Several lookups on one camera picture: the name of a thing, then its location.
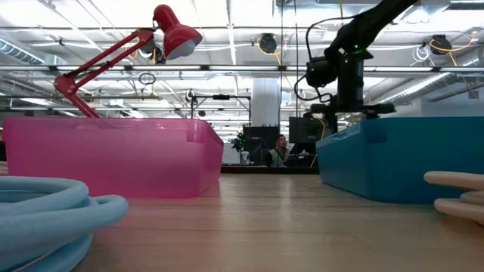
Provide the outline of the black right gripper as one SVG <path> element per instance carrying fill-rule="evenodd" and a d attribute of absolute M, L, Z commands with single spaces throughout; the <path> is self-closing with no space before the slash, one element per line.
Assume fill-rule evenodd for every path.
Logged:
<path fill-rule="evenodd" d="M 328 100 L 318 93 L 318 104 L 311 105 L 312 113 L 324 114 L 324 119 L 332 134 L 338 132 L 338 113 L 362 113 L 368 119 L 376 119 L 380 114 L 394 113 L 395 106 L 391 103 L 365 105 L 364 89 L 364 61 L 373 57 L 368 51 L 355 53 L 337 53 L 335 58 L 327 59 L 337 68 L 337 93 L 329 94 Z"/>

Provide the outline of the blue plastic bin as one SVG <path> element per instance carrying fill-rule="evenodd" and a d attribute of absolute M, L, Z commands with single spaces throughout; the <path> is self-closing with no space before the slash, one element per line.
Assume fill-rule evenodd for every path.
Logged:
<path fill-rule="evenodd" d="M 323 183 L 378 202 L 431 204 L 462 190 L 431 171 L 484 174 L 484 117 L 365 120 L 316 143 Z"/>

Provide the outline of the black background monitor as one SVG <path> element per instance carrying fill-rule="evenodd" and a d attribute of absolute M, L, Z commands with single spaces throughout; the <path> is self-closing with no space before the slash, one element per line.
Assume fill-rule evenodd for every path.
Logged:
<path fill-rule="evenodd" d="M 325 120 L 303 117 L 289 118 L 289 140 L 292 144 L 313 144 L 331 134 L 331 128 Z"/>

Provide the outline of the person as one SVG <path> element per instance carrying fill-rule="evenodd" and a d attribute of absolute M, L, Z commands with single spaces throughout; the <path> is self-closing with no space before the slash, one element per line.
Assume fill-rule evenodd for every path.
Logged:
<path fill-rule="evenodd" d="M 275 147 L 266 154 L 265 165 L 269 168 L 284 168 L 289 155 L 287 140 L 283 134 L 280 134 L 276 140 Z"/>

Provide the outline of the white pillar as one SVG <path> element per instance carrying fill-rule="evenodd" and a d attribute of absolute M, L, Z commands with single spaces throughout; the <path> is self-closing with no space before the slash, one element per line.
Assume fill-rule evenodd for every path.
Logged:
<path fill-rule="evenodd" d="M 279 124 L 280 87 L 276 78 L 254 78 L 251 92 L 251 121 L 256 127 Z"/>

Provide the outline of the black cabinet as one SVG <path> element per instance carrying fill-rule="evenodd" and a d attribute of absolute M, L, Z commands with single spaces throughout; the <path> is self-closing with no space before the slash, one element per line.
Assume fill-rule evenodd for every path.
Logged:
<path fill-rule="evenodd" d="M 244 151 L 249 152 L 248 159 L 255 165 L 267 166 L 268 154 L 276 147 L 280 128 L 278 126 L 250 126 L 243 129 Z"/>

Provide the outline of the potted plant white vase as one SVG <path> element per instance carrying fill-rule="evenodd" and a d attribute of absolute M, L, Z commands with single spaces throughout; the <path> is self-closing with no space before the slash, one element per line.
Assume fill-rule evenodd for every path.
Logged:
<path fill-rule="evenodd" d="M 248 165 L 249 164 L 249 155 L 250 152 L 245 150 L 245 144 L 247 139 L 243 133 L 238 133 L 237 137 L 231 140 L 232 148 L 235 149 L 240 154 L 240 163 L 241 165 Z"/>

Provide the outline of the long ceiling light bar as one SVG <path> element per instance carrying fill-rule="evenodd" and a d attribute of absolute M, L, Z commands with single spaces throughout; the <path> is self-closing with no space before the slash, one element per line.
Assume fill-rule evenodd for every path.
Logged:
<path fill-rule="evenodd" d="M 77 66 L 0 65 L 0 71 L 74 71 Z M 113 66 L 113 71 L 231 71 L 231 72 L 302 72 L 304 66 L 248 66 L 248 65 L 128 65 Z M 484 66 L 365 66 L 369 73 L 484 73 Z"/>

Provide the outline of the black background stand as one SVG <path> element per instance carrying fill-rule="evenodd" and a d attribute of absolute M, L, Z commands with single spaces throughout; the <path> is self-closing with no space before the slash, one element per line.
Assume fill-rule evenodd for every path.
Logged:
<path fill-rule="evenodd" d="M 190 101 L 190 115 L 194 118 L 194 112 L 199 110 L 200 106 L 207 100 L 236 100 L 249 114 L 249 125 L 252 125 L 252 98 L 249 96 L 214 94 L 214 95 L 195 95 L 193 94 Z"/>

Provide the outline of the red desk lamp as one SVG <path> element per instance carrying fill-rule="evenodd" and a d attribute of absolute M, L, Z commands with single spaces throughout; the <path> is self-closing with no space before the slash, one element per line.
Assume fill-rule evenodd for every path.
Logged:
<path fill-rule="evenodd" d="M 163 53 L 167 60 L 189 56 L 203 40 L 196 29 L 180 23 L 168 5 L 155 7 L 152 22 L 154 23 L 152 27 L 137 29 L 78 68 L 56 77 L 55 89 L 84 116 L 98 118 L 99 114 L 77 94 L 77 91 L 100 74 L 113 68 L 122 59 L 147 46 L 154 40 L 154 33 L 158 29 L 163 33 Z"/>

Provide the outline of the pink translucent plastic bin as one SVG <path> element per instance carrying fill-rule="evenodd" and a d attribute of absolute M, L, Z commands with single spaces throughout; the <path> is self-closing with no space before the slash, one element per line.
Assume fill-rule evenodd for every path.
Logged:
<path fill-rule="evenodd" d="M 8 117 L 8 173 L 84 182 L 92 196 L 189 198 L 214 186 L 223 141 L 198 119 Z"/>

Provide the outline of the silver ventilation duct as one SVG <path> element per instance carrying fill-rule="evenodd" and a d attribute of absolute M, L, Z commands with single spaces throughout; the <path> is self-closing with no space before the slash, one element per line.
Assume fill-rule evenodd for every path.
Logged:
<path fill-rule="evenodd" d="M 400 104 L 404 100 L 428 94 L 446 85 L 453 85 L 459 81 L 458 73 L 468 68 L 482 68 L 484 72 L 484 55 L 468 58 L 462 57 L 459 66 L 433 66 L 430 75 L 424 78 L 413 79 L 403 85 L 391 89 L 378 98 L 368 101 L 368 104 L 394 103 Z"/>

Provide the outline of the black aluminium table frame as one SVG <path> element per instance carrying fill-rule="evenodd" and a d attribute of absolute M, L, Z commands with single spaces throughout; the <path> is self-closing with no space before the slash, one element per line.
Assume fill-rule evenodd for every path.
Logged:
<path fill-rule="evenodd" d="M 319 175 L 318 168 L 268 168 L 265 166 L 223 165 L 222 174 L 255 175 Z"/>

